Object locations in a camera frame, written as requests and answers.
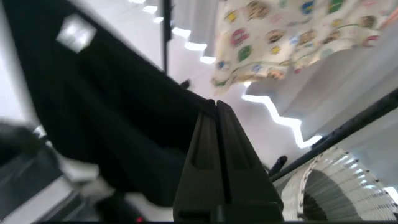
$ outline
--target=black rod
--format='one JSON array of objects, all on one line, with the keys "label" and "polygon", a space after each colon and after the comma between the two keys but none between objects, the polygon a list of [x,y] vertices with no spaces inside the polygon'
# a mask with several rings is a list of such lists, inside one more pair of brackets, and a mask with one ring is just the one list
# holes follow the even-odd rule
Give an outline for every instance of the black rod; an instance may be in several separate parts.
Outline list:
[{"label": "black rod", "polygon": [[168,73],[168,42],[172,38],[172,2],[171,0],[163,0],[163,69],[164,73]]},{"label": "black rod", "polygon": [[390,92],[388,95],[382,97],[380,100],[376,101],[374,104],[357,114],[351,120],[345,122],[345,124],[341,125],[339,128],[337,128],[327,136],[323,137],[317,144],[313,145],[311,151],[298,158],[285,169],[282,169],[280,172],[273,175],[271,177],[271,181],[274,182],[284,175],[299,168],[301,165],[305,164],[309,160],[317,157],[319,154],[325,152],[329,148],[333,147],[335,144],[339,143],[343,139],[354,134],[355,132],[359,131],[360,129],[364,128],[365,126],[379,119],[380,117],[388,114],[397,107],[398,88]]}]

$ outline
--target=white label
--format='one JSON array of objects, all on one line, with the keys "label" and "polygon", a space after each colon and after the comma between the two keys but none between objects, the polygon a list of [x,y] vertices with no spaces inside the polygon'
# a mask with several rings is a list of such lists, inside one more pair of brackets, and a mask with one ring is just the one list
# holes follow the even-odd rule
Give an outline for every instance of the white label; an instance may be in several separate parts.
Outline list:
[{"label": "white label", "polygon": [[78,15],[65,18],[57,41],[78,53],[89,46],[96,29]]}]

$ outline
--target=laundry basket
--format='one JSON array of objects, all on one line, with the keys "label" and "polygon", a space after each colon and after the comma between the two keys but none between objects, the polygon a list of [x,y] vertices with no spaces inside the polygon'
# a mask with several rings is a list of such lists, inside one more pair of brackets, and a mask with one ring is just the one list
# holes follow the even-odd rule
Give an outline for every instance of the laundry basket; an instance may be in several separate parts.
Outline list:
[{"label": "laundry basket", "polygon": [[276,186],[286,221],[397,220],[397,204],[350,153],[334,147]]}]

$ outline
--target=white fabric with cartoon print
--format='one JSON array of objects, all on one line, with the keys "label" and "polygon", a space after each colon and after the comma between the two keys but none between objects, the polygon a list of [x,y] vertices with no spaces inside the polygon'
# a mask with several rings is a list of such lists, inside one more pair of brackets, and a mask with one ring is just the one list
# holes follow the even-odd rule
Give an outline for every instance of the white fabric with cartoon print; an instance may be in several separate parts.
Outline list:
[{"label": "white fabric with cartoon print", "polygon": [[334,52],[372,47],[397,0],[227,0],[216,28],[216,72],[223,93],[234,83],[282,79]]}]

